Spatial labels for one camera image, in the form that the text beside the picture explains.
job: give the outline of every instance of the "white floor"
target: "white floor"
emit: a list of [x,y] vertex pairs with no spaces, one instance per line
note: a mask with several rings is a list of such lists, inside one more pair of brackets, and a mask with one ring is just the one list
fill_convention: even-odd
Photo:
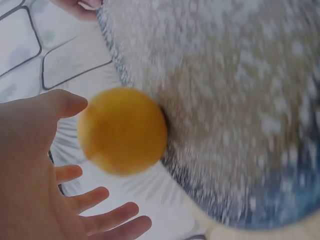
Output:
[[[0,102],[65,89],[92,98],[120,85],[96,22],[79,22],[47,0],[0,0]],[[63,186],[77,195],[97,186],[109,199],[85,215],[107,212],[134,201],[153,226],[141,240],[184,240],[206,231],[212,240],[320,239],[320,213],[274,232],[229,229],[211,221],[184,194],[159,163],[130,178],[106,175],[79,148],[77,117],[59,122],[51,152],[56,165],[79,164],[83,176]]]

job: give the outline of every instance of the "hand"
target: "hand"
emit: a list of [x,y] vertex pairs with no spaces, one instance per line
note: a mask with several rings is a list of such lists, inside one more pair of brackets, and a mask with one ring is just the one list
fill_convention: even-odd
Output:
[[102,0],[50,0],[53,4],[66,12],[72,14],[79,20],[96,21],[97,15],[94,10],[85,9],[79,3],[87,5],[93,9],[101,6]]
[[120,225],[138,213],[134,203],[79,216],[108,197],[103,187],[74,197],[60,193],[58,183],[79,177],[82,170],[54,168],[48,151],[58,120],[87,104],[63,90],[0,104],[0,239],[133,240],[151,227],[146,216]]

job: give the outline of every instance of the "person's fingers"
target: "person's fingers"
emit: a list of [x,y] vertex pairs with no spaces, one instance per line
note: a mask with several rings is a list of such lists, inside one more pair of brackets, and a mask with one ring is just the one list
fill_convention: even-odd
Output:
[[94,190],[78,196],[66,196],[66,201],[74,214],[80,214],[109,197],[109,191],[105,187],[97,187]]
[[54,171],[58,184],[77,179],[82,175],[82,169],[78,165],[57,166]]
[[88,105],[88,101],[84,97],[61,89],[40,94],[34,97],[34,100],[46,107],[50,106],[51,111],[54,113],[53,117],[57,121],[61,118],[77,115]]
[[147,216],[140,216],[112,230],[89,236],[89,240],[135,240],[148,231],[152,221]]
[[80,216],[85,232],[88,236],[105,232],[131,219],[139,212],[139,207],[128,202],[110,212],[96,216]]
[[[85,21],[97,20],[97,15],[94,10],[88,10],[88,9],[85,9],[83,6],[79,5],[79,2],[84,2],[84,1],[79,1],[79,0],[51,0],[51,1],[55,5],[57,5],[59,8],[72,14],[74,17],[76,17],[79,20],[85,20]],[[95,6],[99,3],[99,0],[86,0],[85,3],[95,8]]]
[[94,9],[99,8],[102,4],[101,0],[80,0],[80,2],[86,4]]

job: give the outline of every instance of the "floor tile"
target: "floor tile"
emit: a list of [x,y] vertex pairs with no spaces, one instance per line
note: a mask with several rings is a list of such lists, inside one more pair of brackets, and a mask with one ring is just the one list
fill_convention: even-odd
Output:
[[87,71],[60,84],[54,89],[63,89],[90,100],[101,91],[120,86],[119,76],[115,70],[114,64],[111,62],[91,71]]
[[34,97],[41,88],[41,58],[35,58],[0,77],[0,103]]
[[23,0],[0,0],[0,17],[18,7]]
[[49,90],[110,61],[100,30],[91,29],[53,49],[44,57],[43,86]]
[[43,46],[52,49],[97,26],[96,22],[84,22],[59,9],[48,0],[36,0],[30,5],[34,25]]
[[35,57],[41,50],[26,8],[0,21],[0,76]]

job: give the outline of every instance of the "orange ball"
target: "orange ball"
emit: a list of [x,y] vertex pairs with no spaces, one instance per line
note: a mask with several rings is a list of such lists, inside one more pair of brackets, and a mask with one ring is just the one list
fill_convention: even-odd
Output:
[[167,145],[161,109],[133,88],[96,95],[81,113],[77,128],[85,156],[113,175],[143,172],[160,159]]

